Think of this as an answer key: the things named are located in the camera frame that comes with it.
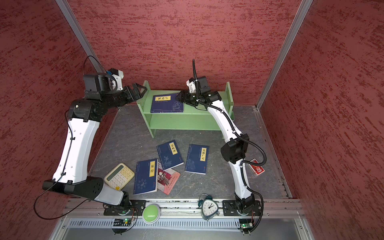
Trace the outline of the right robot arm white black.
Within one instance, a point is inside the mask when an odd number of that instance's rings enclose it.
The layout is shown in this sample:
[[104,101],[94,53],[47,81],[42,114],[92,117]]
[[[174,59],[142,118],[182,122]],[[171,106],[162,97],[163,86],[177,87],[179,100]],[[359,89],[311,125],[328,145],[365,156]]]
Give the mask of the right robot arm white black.
[[188,90],[181,91],[177,99],[182,103],[197,107],[202,105],[218,124],[225,144],[221,154],[230,165],[235,183],[235,206],[239,214],[246,215],[256,204],[255,194],[249,190],[245,164],[249,137],[236,127],[228,114],[221,95],[212,91],[206,77],[193,77],[186,82]]

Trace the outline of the blue book Xiaolin Guangji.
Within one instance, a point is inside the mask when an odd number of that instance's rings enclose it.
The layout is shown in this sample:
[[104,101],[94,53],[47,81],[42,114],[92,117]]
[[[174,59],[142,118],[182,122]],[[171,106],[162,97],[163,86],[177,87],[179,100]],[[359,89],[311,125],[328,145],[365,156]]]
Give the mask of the blue book Xiaolin Guangji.
[[185,172],[205,175],[209,156],[209,146],[189,145]]

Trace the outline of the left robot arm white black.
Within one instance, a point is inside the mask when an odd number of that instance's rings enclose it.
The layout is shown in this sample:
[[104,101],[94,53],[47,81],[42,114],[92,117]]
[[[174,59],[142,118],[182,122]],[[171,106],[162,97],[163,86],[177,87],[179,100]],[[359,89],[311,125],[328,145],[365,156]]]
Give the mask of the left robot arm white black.
[[86,198],[112,206],[124,206],[128,195],[110,187],[102,178],[88,175],[88,161],[94,137],[110,109],[120,108],[144,97],[146,87],[122,85],[122,71],[84,75],[85,96],[72,101],[65,120],[68,134],[60,163],[43,190]]

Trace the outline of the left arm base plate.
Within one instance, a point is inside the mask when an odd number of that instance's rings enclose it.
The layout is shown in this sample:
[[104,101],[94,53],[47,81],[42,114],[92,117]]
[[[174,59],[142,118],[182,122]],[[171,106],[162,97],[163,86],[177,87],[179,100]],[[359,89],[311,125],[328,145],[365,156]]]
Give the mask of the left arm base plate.
[[103,204],[104,216],[141,216],[146,207],[146,200],[130,200],[128,205],[114,206]]

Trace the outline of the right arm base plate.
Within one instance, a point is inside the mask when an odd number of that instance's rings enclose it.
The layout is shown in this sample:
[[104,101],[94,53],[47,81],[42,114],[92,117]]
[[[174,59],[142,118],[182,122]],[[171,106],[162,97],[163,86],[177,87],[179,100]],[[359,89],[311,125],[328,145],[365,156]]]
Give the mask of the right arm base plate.
[[223,200],[222,203],[224,216],[260,216],[262,210],[260,201],[255,201],[250,207],[245,208],[235,200]]

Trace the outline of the blue book Guiguzi yellow label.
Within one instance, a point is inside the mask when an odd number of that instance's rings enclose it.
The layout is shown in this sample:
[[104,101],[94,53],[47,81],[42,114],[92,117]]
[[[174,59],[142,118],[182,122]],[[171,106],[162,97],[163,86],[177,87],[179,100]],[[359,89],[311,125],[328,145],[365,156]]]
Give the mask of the blue book Guiguzi yellow label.
[[178,93],[153,96],[151,113],[183,113],[184,104],[177,100]]

